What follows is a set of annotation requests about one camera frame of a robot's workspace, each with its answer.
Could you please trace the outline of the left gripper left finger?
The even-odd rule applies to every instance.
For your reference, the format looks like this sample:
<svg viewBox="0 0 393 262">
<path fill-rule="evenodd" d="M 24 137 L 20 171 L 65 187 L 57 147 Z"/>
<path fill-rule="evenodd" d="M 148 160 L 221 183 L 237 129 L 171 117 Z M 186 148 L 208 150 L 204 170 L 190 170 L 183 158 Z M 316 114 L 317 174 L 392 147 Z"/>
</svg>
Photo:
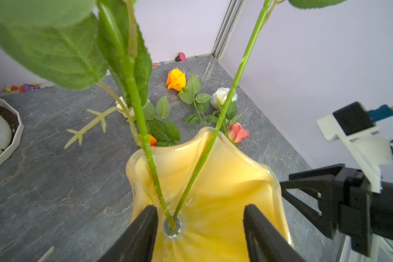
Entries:
<svg viewBox="0 0 393 262">
<path fill-rule="evenodd" d="M 158 228 L 157 208 L 146 206 L 100 262 L 150 262 Z"/>
</svg>

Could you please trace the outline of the cream rose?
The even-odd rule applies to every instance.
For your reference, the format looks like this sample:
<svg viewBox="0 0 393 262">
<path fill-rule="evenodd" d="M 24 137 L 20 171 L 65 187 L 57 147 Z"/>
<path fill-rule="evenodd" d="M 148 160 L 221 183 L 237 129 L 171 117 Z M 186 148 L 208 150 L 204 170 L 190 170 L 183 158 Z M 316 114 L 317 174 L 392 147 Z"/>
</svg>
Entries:
<svg viewBox="0 0 393 262">
<path fill-rule="evenodd" d="M 133 107 L 127 107 L 123 97 L 119 97 L 116 101 L 116 108 L 125 118 L 131 118 L 133 121 L 136 120 Z M 143 106 L 143 112 L 146 120 L 152 120 L 156 116 L 156 108 L 150 100 L 147 100 Z"/>
</svg>

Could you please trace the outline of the white rose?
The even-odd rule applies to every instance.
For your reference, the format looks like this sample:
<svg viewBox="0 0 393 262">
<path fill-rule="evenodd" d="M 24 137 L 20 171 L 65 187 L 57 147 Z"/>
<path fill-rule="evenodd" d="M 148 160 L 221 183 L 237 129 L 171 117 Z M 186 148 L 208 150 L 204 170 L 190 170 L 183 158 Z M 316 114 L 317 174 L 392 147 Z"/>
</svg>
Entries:
<svg viewBox="0 0 393 262">
<path fill-rule="evenodd" d="M 226 87 L 218 88 L 217 91 L 215 93 L 213 93 L 211 96 L 211 99 L 210 99 L 211 105 L 216 110 L 218 110 L 220 108 L 220 106 L 224 106 L 229 92 L 230 92 L 230 88 L 226 88 Z"/>
</svg>

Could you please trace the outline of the orange rose tall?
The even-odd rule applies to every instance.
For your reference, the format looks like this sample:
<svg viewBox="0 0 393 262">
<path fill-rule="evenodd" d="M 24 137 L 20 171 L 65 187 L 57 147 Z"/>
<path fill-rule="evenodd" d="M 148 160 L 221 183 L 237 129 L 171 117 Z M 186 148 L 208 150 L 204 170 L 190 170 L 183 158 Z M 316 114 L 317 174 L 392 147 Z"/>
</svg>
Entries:
<svg viewBox="0 0 393 262">
<path fill-rule="evenodd" d="M 144 150 L 157 198 L 168 223 L 151 153 L 143 106 L 152 61 L 134 15 L 134 1 L 0 1 L 0 48 L 28 71 L 70 90 L 101 85 L 110 72 Z"/>
</svg>

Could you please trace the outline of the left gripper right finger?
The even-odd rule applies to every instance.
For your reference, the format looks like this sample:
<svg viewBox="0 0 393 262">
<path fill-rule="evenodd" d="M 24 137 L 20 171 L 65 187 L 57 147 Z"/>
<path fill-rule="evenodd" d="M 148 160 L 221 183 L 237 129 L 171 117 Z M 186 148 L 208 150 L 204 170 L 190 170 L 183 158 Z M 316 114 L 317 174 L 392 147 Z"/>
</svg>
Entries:
<svg viewBox="0 0 393 262">
<path fill-rule="evenodd" d="M 251 262 L 304 261 L 254 204 L 245 207 L 243 227 Z"/>
</svg>

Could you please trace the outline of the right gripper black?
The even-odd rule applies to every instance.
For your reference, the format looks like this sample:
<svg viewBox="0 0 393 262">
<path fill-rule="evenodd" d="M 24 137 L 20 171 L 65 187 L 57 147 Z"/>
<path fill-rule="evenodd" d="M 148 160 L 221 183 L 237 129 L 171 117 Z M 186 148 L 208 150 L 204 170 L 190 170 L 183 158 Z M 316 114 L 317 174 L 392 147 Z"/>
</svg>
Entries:
<svg viewBox="0 0 393 262">
<path fill-rule="evenodd" d="M 393 240 L 393 183 L 383 182 L 381 192 L 373 193 L 363 186 L 365 182 L 361 170 L 337 164 L 290 174 L 280 187 L 285 200 L 325 237 L 333 239 L 338 224 L 339 231 L 351 237 L 352 250 L 369 257 L 374 235 Z M 311 196 L 319 210 L 288 190 Z"/>
</svg>

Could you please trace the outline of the orange rose short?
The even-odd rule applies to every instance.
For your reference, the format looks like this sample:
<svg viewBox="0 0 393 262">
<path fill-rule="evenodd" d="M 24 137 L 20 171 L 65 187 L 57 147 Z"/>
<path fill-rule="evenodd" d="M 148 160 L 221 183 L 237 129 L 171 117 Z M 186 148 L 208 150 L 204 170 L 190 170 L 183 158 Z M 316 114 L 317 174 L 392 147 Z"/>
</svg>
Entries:
<svg viewBox="0 0 393 262">
<path fill-rule="evenodd" d="M 183 142 L 177 125 L 167 120 L 170 109 L 166 96 L 160 98 L 156 105 L 150 100 L 144 105 L 143 113 L 151 146 L 169 147 Z"/>
</svg>

